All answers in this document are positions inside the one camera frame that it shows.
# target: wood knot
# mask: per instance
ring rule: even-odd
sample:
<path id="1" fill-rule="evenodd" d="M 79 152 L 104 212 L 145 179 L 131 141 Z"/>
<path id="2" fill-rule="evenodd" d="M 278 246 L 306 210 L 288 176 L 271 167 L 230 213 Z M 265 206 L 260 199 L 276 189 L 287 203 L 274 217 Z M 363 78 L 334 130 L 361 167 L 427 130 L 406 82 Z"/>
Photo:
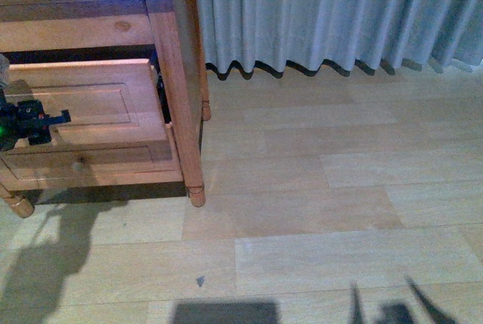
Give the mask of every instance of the wood knot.
<path id="1" fill-rule="evenodd" d="M 114 23 L 114 27 L 119 31 L 127 32 L 129 29 L 131 29 L 131 24 L 125 20 L 120 20 L 119 22 Z"/>

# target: laminate wood floor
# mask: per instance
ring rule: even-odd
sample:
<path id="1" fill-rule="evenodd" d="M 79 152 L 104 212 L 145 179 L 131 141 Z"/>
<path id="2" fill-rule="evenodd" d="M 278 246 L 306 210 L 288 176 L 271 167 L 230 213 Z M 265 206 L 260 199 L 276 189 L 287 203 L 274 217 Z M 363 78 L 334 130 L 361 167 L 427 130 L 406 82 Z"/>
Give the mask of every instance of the laminate wood floor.
<path id="1" fill-rule="evenodd" d="M 341 324 L 353 285 L 367 322 L 430 323 L 408 276 L 483 322 L 483 66 L 209 82 L 206 206 L 150 186 L 0 205 L 1 323 Z"/>

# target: floor plank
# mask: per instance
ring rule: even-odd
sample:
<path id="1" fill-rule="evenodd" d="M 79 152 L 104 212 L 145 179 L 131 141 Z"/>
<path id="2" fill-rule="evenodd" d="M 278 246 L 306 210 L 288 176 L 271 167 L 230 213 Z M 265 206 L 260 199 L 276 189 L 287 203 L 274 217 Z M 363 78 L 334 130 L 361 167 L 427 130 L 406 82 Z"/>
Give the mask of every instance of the floor plank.
<path id="1" fill-rule="evenodd" d="M 251 129 L 283 129 L 376 125 L 397 122 L 381 103 L 351 103 L 318 106 L 266 107 L 243 110 Z"/>
<path id="2" fill-rule="evenodd" d="M 203 166 L 208 194 L 328 188 L 317 156 L 233 159 Z"/>
<path id="3" fill-rule="evenodd" d="M 188 207 L 184 239 L 222 239 L 402 227 L 380 187 L 223 194 Z"/>
<path id="4" fill-rule="evenodd" d="M 17 235 L 22 219 L 13 214 L 7 203 L 0 198 L 0 251 L 8 246 Z"/>
<path id="5" fill-rule="evenodd" d="M 32 243 L 68 246 L 179 241 L 186 197 L 141 199 L 95 204 L 37 205 L 35 214 L 19 221 L 9 249 Z M 159 221 L 165 221 L 163 230 Z"/>
<path id="6" fill-rule="evenodd" d="M 321 156 L 330 187 L 483 180 L 482 147 Z"/>
<path id="7" fill-rule="evenodd" d="M 0 311 L 0 322 L 9 324 L 133 324 L 145 323 L 148 302 L 72 307 L 27 307 Z"/>
<path id="8" fill-rule="evenodd" d="M 255 156 L 266 156 L 266 142 L 263 131 L 213 133 L 203 138 L 203 162 L 254 158 Z"/>
<path id="9" fill-rule="evenodd" d="M 405 275 L 421 285 L 483 280 L 456 228 L 245 238 L 235 250 L 238 295 L 396 286 Z"/>
<path id="10" fill-rule="evenodd" d="M 245 89 L 240 90 L 236 98 L 233 98 L 233 95 L 233 91 L 229 89 L 213 90 L 210 97 L 211 107 L 214 110 L 230 110 L 353 102 L 345 86 L 334 84 L 318 87 L 299 85 L 298 88 Z"/>
<path id="11" fill-rule="evenodd" d="M 477 79 L 459 79 L 458 85 L 451 79 L 431 75 L 421 80 L 408 80 L 394 84 L 350 85 L 350 96 L 358 103 L 422 100 L 441 98 L 483 97 L 483 85 Z"/>
<path id="12" fill-rule="evenodd" d="M 460 231 L 470 244 L 473 251 L 483 262 L 483 224 L 468 224 L 460 226 Z"/>
<path id="13" fill-rule="evenodd" d="M 203 124 L 204 139 L 211 134 L 233 133 L 250 129 L 243 119 L 243 110 L 217 110 L 209 122 Z"/>
<path id="14" fill-rule="evenodd" d="M 387 186 L 406 227 L 483 223 L 483 181 Z"/>
<path id="15" fill-rule="evenodd" d="M 234 260 L 231 240 L 4 251 L 0 308 L 234 295 Z"/>
<path id="16" fill-rule="evenodd" d="M 424 122 L 420 125 L 440 147 L 474 147 L 483 142 L 483 120 Z"/>
<path id="17" fill-rule="evenodd" d="M 483 119 L 483 97 L 386 102 L 398 122 L 455 122 Z"/>
<path id="18" fill-rule="evenodd" d="M 271 156 L 347 154 L 432 149 L 438 144 L 416 124 L 353 125 L 265 131 Z"/>

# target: open drawer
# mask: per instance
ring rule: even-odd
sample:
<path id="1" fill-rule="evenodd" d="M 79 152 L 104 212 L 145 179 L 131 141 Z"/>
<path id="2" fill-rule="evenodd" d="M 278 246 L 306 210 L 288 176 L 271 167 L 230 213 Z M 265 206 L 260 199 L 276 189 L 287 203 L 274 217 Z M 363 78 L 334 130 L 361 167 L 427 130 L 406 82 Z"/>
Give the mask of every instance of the open drawer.
<path id="1" fill-rule="evenodd" d="M 12 190 L 129 184 L 133 174 L 181 181 L 157 80 L 147 59 L 11 66 L 9 102 L 37 99 L 53 116 L 68 109 L 72 121 L 51 127 L 51 143 L 22 139 L 2 153 L 2 183 Z"/>
<path id="2" fill-rule="evenodd" d="M 59 145 L 167 140 L 156 92 L 157 72 L 147 59 L 13 65 L 8 102 L 40 100 L 53 116 L 68 109 L 72 121 L 51 128 Z M 19 140 L 17 152 L 28 147 Z"/>

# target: wooden furniture leg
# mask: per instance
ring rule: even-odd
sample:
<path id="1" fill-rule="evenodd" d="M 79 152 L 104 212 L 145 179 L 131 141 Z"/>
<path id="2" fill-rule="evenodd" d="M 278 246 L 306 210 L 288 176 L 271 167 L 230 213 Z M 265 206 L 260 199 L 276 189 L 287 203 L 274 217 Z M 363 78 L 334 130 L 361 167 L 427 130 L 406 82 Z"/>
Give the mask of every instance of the wooden furniture leg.
<path id="1" fill-rule="evenodd" d="M 2 185 L 0 185 L 0 194 L 8 207 L 21 218 L 30 217 L 34 211 L 33 205 L 30 201 L 21 195 L 15 195 L 8 190 L 6 190 Z"/>
<path id="2" fill-rule="evenodd" d="M 191 203 L 195 207 L 202 207 L 206 202 L 205 187 L 187 187 Z"/>
<path id="3" fill-rule="evenodd" d="M 206 63 L 205 63 L 205 50 L 203 48 L 203 36 L 202 30 L 199 23 L 199 13 L 198 13 L 198 2 L 196 0 L 186 0 L 188 4 L 189 13 L 192 16 L 192 21 L 195 29 L 194 37 L 198 44 L 198 62 L 199 62 L 199 83 L 200 90 L 202 93 L 202 118 L 204 122 L 211 119 L 211 108 L 210 108 L 210 94 L 208 91 L 208 79 L 206 76 Z"/>
<path id="4" fill-rule="evenodd" d="M 146 6 L 168 96 L 181 171 L 192 204 L 201 207 L 205 203 L 205 185 L 197 134 L 203 103 L 199 49 L 194 37 L 196 27 L 189 16 L 187 0 L 146 0 Z"/>

